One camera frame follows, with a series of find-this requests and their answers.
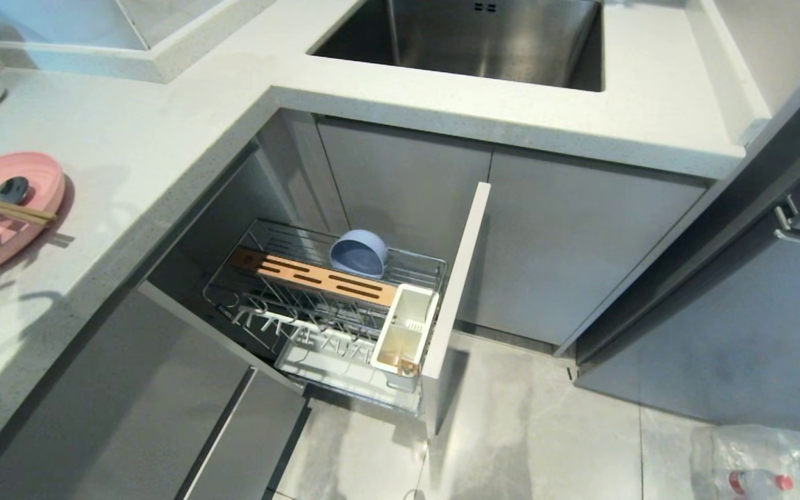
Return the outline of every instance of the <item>kitchen counter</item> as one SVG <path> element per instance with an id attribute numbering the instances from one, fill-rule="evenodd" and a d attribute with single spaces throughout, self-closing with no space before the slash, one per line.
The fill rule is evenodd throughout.
<path id="1" fill-rule="evenodd" d="M 0 430 L 280 107 L 711 179 L 742 161 L 680 8 L 608 3 L 606 91 L 581 92 L 306 55 L 357 2 L 279 0 L 169 85 L 3 71 L 0 154 L 51 154 L 69 189 L 61 224 L 0 269 Z"/>

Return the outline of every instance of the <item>spoon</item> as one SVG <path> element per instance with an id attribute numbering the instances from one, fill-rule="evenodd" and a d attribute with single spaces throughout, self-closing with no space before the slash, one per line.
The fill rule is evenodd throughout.
<path id="1" fill-rule="evenodd" d="M 0 184 L 0 202 L 20 205 L 26 198 L 29 181 L 26 177 L 12 177 Z"/>

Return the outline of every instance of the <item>wooden chopsticks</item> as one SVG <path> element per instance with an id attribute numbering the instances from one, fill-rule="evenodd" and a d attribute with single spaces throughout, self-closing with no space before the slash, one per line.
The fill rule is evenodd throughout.
<path id="1" fill-rule="evenodd" d="M 42 212 L 26 206 L 12 205 L 11 203 L 0 202 L 0 215 L 4 215 L 15 221 L 29 222 L 39 226 L 50 226 L 57 221 L 57 213 Z"/>

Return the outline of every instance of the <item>wire rack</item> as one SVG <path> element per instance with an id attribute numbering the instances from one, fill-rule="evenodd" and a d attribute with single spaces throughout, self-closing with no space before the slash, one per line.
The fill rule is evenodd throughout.
<path id="1" fill-rule="evenodd" d="M 206 284 L 203 297 L 273 354 L 282 342 L 289 341 L 355 364 L 368 364 L 387 307 L 275 281 L 228 264 L 229 256 L 244 247 L 331 268 L 329 250 L 336 240 L 331 235 L 257 219 Z M 382 282 L 418 285 L 442 297 L 446 262 L 394 248 L 387 252 Z M 254 327 L 254 317 L 262 317 L 264 326 Z M 275 330 L 276 335 L 261 335 L 267 330 Z"/>

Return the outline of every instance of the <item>stainless steel sink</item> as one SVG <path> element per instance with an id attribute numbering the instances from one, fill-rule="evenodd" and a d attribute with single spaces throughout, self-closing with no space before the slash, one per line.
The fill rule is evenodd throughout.
<path id="1" fill-rule="evenodd" d="M 366 0 L 314 55 L 603 90 L 601 4 Z"/>

